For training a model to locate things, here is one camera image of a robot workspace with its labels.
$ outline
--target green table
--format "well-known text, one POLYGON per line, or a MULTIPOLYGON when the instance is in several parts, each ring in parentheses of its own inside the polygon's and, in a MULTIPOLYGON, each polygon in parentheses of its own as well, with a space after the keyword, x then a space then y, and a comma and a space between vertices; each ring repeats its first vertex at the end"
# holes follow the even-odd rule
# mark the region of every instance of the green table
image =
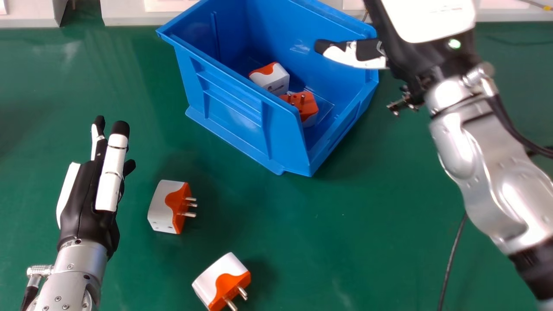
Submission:
MULTIPOLYGON (((105 28, 82 2, 60 29, 0 32, 0 309, 19 308, 25 269, 53 263, 55 207, 71 161, 90 155, 90 123, 131 124, 121 244, 102 311, 203 310, 192 281, 226 252, 250 269, 240 310, 435 310, 461 194, 443 172, 426 111, 393 117, 389 73, 368 112, 313 178, 276 176, 184 116, 172 48, 152 27, 105 28), (160 179, 191 184, 198 217, 180 236, 152 231, 160 179)), ((553 24, 484 24, 479 51, 521 131, 553 137, 553 24)), ((537 158, 553 174, 553 162, 537 158)), ((511 263, 473 225, 447 310, 532 310, 511 263)))

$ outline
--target metal prong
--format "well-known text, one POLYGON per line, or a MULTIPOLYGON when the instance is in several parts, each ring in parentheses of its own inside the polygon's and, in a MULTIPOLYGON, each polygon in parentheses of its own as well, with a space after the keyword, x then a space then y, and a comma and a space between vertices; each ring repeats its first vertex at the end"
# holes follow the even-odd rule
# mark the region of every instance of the metal prong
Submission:
POLYGON ((227 303, 227 306, 232 310, 232 311, 238 311, 238 308, 236 307, 236 305, 230 301, 229 299, 225 298, 225 302, 227 303))
POLYGON ((241 286, 238 286, 238 291, 240 292, 240 296, 242 296, 244 300, 248 300, 248 293, 246 293, 245 289, 243 289, 241 286))

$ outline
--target green light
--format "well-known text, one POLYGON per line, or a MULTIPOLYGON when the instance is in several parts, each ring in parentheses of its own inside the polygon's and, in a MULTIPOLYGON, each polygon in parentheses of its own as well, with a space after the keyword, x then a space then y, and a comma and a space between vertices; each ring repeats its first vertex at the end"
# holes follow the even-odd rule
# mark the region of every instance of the green light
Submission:
POLYGON ((458 50, 461 48, 461 42, 457 39, 450 39, 447 45, 453 50, 458 50))

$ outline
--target blue storage bin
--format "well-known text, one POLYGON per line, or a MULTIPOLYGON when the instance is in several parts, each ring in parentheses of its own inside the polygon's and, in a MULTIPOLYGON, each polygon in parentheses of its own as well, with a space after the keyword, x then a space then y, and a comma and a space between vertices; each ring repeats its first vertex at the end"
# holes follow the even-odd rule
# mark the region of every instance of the blue storage bin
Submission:
POLYGON ((186 115, 275 174, 312 176, 367 109, 378 72, 314 51, 317 39, 374 38, 375 30, 316 0, 202 0, 157 30, 175 47, 190 107, 186 115), (274 61, 290 91, 311 91, 317 123, 251 82, 274 61))

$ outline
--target robotic hand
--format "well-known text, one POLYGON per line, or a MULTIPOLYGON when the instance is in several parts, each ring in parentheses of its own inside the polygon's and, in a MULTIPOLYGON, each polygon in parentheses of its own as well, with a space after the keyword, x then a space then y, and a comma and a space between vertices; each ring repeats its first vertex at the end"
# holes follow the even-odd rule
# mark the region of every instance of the robotic hand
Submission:
POLYGON ((528 157, 553 152, 522 136, 474 47, 472 0, 364 0, 379 37, 315 50, 349 66, 390 68, 406 82, 395 114, 425 104, 440 162, 463 194, 472 222, 514 263, 553 310, 553 184, 528 157))
POLYGON ((119 244, 117 205, 124 178, 135 168, 125 162, 129 124, 117 121, 109 142, 102 116, 92 124, 91 160, 71 163, 58 201, 60 238, 54 265, 27 269, 29 283, 21 311, 97 310, 107 261, 119 244), (40 281, 46 278, 37 297, 40 281))

